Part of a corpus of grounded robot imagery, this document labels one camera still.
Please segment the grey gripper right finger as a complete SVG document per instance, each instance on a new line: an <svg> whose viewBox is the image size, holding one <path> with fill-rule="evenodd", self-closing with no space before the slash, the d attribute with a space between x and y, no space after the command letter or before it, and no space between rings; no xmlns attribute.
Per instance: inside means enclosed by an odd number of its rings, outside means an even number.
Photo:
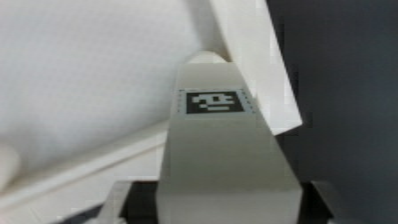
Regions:
<svg viewBox="0 0 398 224"><path fill-rule="evenodd" d="M340 196L328 182L312 181L308 186L306 224L340 224Z"/></svg>

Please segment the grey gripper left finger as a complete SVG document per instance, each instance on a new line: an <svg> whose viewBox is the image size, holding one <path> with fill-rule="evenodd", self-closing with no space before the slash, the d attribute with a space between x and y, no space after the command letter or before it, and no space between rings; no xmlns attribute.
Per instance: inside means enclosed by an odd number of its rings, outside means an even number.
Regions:
<svg viewBox="0 0 398 224"><path fill-rule="evenodd" d="M120 181L114 184L98 214L97 224L127 224L127 218L123 217L121 213L127 204L130 188L132 183L129 181Z"/></svg>

